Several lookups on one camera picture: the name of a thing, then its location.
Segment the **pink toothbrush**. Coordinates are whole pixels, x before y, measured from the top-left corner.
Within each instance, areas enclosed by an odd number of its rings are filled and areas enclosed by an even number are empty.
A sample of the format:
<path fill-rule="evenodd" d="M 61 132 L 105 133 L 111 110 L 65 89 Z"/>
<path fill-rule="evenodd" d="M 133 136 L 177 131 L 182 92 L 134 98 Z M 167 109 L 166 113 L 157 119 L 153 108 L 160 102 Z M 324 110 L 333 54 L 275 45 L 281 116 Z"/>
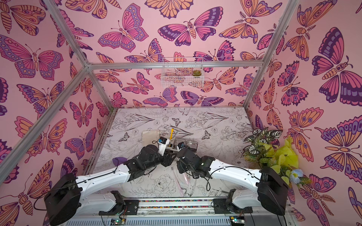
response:
<path fill-rule="evenodd" d="M 182 187 L 181 187 L 181 184 L 180 184 L 180 182 L 179 182 L 179 178 L 178 178 L 178 176 L 176 175 L 173 166 L 171 167 L 171 171 L 172 171 L 173 176 L 174 176 L 174 178 L 175 178 L 175 183 L 176 183 L 176 185 L 177 185 L 177 187 L 178 187 L 178 190 L 179 190 L 179 193 L 180 193 L 180 197 L 184 197 L 183 189 L 182 189 Z"/>

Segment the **yellow toothbrush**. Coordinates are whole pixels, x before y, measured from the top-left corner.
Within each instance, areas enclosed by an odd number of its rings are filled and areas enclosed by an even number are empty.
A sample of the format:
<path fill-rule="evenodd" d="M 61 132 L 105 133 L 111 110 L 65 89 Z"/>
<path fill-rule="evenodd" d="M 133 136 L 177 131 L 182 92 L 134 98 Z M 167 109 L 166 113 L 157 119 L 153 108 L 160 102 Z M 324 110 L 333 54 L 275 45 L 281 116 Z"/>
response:
<path fill-rule="evenodd" d="M 170 133 L 170 140 L 172 140 L 172 138 L 173 138 L 173 133 L 174 133 L 174 129 L 172 128 L 171 133 Z"/>

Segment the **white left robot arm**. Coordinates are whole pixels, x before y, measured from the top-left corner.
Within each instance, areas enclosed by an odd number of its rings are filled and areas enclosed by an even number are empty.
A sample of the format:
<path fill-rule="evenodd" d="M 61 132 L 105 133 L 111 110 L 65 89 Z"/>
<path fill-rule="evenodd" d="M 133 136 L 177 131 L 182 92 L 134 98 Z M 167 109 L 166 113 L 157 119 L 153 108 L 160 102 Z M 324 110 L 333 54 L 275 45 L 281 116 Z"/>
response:
<path fill-rule="evenodd" d="M 138 155 L 118 164 L 115 168 L 76 177 L 69 173 L 53 186 L 44 197 L 49 224 L 58 226 L 76 214 L 94 210 L 103 214 L 114 214 L 122 206 L 121 196 L 114 193 L 115 200 L 97 201 L 91 195 L 116 184 L 130 182 L 144 176 L 158 165 L 170 166 L 176 153 L 159 153 L 155 145 L 143 147 Z"/>

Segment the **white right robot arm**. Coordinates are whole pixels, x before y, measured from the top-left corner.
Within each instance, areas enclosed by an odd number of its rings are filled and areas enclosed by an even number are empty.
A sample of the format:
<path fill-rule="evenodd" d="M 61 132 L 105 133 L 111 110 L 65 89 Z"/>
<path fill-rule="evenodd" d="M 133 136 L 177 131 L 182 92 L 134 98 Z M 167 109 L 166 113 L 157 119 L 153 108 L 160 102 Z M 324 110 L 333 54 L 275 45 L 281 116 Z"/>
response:
<path fill-rule="evenodd" d="M 247 169 L 224 163 L 211 156 L 199 157 L 189 148 L 183 148 L 177 154 L 179 172 L 190 172 L 195 178 L 204 178 L 207 182 L 220 179 L 247 188 L 247 191 L 235 191 L 232 204 L 239 209 L 261 206 L 278 216 L 286 212 L 288 184 L 270 168 Z"/>

